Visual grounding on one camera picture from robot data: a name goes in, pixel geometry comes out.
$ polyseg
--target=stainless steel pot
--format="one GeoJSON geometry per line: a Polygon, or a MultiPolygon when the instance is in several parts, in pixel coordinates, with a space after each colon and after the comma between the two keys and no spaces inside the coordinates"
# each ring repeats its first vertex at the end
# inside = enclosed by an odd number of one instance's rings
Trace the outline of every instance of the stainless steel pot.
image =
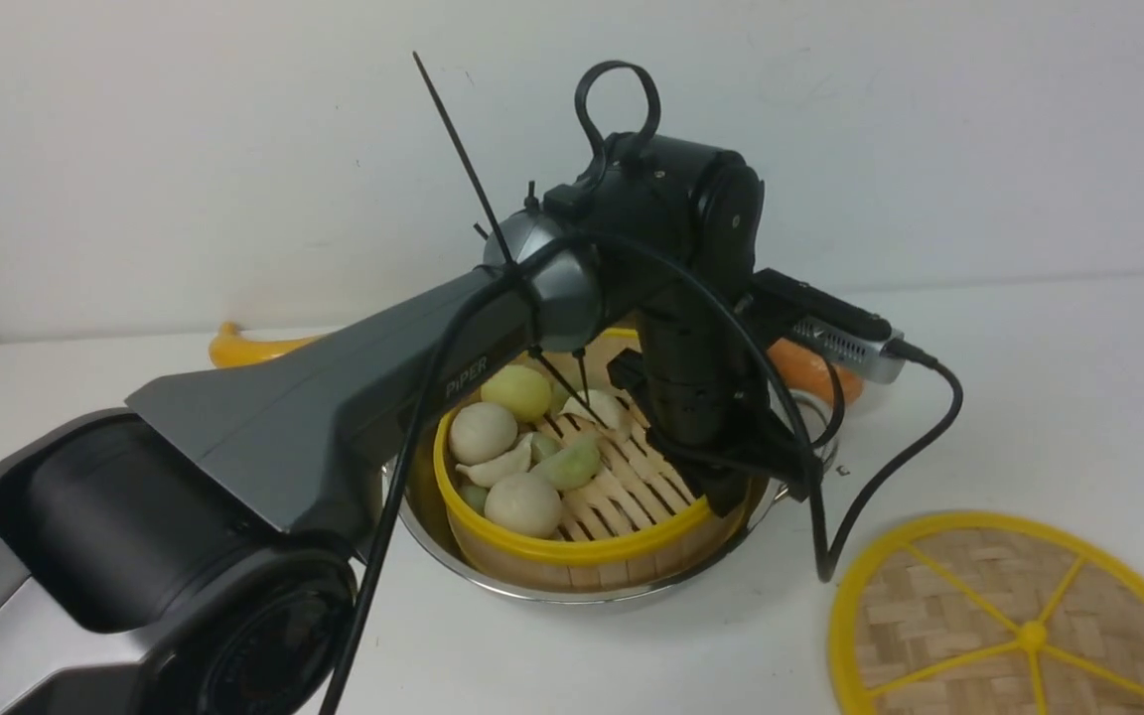
{"type": "MultiPolygon", "coordinates": [[[[823,399],[807,392],[800,392],[800,390],[794,390],[794,397],[797,398],[803,413],[807,413],[804,416],[808,418],[808,422],[811,422],[809,418],[815,419],[813,426],[809,423],[809,429],[812,435],[818,435],[815,431],[815,426],[826,426],[832,416],[827,404],[823,399]]],[[[506,581],[494,579],[491,575],[482,574],[480,571],[475,570],[464,562],[462,551],[458,548],[456,540],[453,539],[453,532],[448,529],[440,490],[435,484],[430,443],[431,440],[423,440],[423,447],[419,450],[418,458],[414,459],[413,468],[410,471],[408,490],[405,494],[404,503],[400,506],[400,519],[404,521],[405,529],[408,529],[410,534],[413,534],[413,538],[422,545],[422,548],[428,554],[435,557],[440,564],[444,564],[450,571],[453,571],[453,573],[461,575],[480,588],[500,594],[500,596],[521,598],[522,601],[583,606],[590,605],[590,603],[630,601],[631,598],[664,593],[676,587],[676,585],[684,583],[684,581],[694,578],[694,575],[702,574],[716,565],[718,561],[725,558],[728,554],[734,551],[757,529],[757,525],[766,517],[766,513],[771,511],[771,507],[787,496],[787,488],[784,485],[769,483],[769,479],[765,478],[755,480],[753,487],[749,488],[749,499],[753,508],[750,508],[749,517],[745,521],[742,529],[728,539],[712,556],[705,558],[699,565],[682,571],[680,574],[669,575],[668,578],[652,581],[652,583],[615,590],[537,590],[517,587],[517,585],[506,583],[506,581]]],[[[832,461],[836,458],[836,452],[839,452],[839,440],[836,439],[832,440],[832,443],[827,444],[820,451],[825,470],[832,467],[832,461]]],[[[395,463],[388,463],[384,467],[384,475],[382,477],[384,477],[387,483],[389,483],[394,468],[395,463]]]]}

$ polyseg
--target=white table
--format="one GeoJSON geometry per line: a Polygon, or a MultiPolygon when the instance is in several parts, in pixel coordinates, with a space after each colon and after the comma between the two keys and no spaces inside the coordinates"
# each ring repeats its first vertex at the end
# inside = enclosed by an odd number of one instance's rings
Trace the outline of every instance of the white table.
{"type": "MultiPolygon", "coordinates": [[[[873,501],[850,556],[909,516],[987,508],[1094,540],[1144,574],[1144,277],[855,299],[943,358],[967,407],[873,501]]],[[[154,375],[208,367],[208,339],[0,345],[0,458],[154,375]]],[[[864,398],[840,456],[852,474],[827,492],[832,519],[945,402],[942,381],[914,367],[864,398]]],[[[343,710],[821,715],[835,712],[832,594],[795,503],[709,574],[631,611],[491,596],[400,530],[343,710]]]]}

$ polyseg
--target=black cable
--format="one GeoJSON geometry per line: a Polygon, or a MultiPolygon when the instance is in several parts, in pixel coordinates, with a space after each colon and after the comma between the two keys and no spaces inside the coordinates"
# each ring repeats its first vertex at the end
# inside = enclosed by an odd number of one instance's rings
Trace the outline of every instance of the black cable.
{"type": "Polygon", "coordinates": [[[845,519],[841,521],[841,526],[836,530],[835,538],[832,539],[831,557],[832,565],[834,566],[841,556],[841,548],[845,547],[847,539],[850,538],[850,531],[855,529],[855,519],[858,519],[863,508],[868,506],[868,501],[872,500],[872,494],[875,493],[876,490],[884,484],[885,479],[889,479],[890,476],[899,469],[899,467],[907,464],[908,459],[920,454],[925,447],[934,444],[935,440],[942,436],[942,434],[947,431],[948,427],[952,426],[952,422],[956,421],[956,416],[961,412],[962,404],[966,403],[966,389],[961,386],[961,380],[958,379],[956,374],[948,371],[947,366],[939,363],[924,351],[914,348],[913,344],[900,340],[891,341],[890,344],[885,345],[885,349],[893,355],[898,355],[899,358],[904,358],[904,360],[907,360],[908,363],[916,363],[916,365],[927,367],[927,370],[938,373],[942,379],[947,380],[947,384],[952,388],[952,403],[947,408],[947,413],[945,413],[944,418],[938,421],[938,424],[931,427],[929,431],[921,435],[921,438],[907,445],[907,448],[904,448],[903,452],[895,454],[889,462],[885,462],[884,467],[881,467],[881,470],[879,470],[876,475],[868,480],[868,484],[863,485],[863,488],[859,490],[859,493],[855,496],[855,501],[850,502],[850,508],[845,511],[845,519]]]}
{"type": "Polygon", "coordinates": [[[508,267],[502,271],[496,280],[478,289],[477,293],[467,297],[462,307],[458,308],[448,325],[444,328],[439,342],[435,345],[430,360],[427,362],[426,374],[423,374],[421,388],[418,390],[418,402],[414,403],[413,413],[410,415],[408,431],[400,443],[400,451],[396,453],[395,469],[391,471],[390,485],[388,485],[387,499],[382,501],[381,515],[378,517],[378,525],[373,530],[373,543],[368,548],[368,561],[365,564],[365,574],[359,581],[359,593],[356,594],[356,605],[352,610],[347,635],[342,648],[335,656],[335,668],[329,678],[329,686],[326,688],[326,697],[320,704],[320,715],[335,715],[337,704],[342,701],[342,691],[347,688],[347,678],[350,677],[350,667],[356,661],[356,651],[365,633],[365,623],[368,621],[368,612],[373,607],[373,596],[378,591],[378,579],[382,573],[382,564],[386,564],[387,551],[390,548],[391,534],[395,533],[395,522],[398,521],[400,501],[404,498],[404,490],[408,484],[410,467],[413,464],[413,453],[418,451],[418,438],[421,438],[422,424],[427,420],[428,398],[435,387],[437,376],[444,372],[448,352],[453,349],[458,336],[463,327],[468,325],[476,313],[486,308],[495,299],[502,297],[511,289],[523,289],[523,277],[527,272],[535,272],[542,268],[555,254],[567,248],[566,241],[559,244],[558,240],[550,241],[537,253],[532,254],[523,264],[508,267]]]}

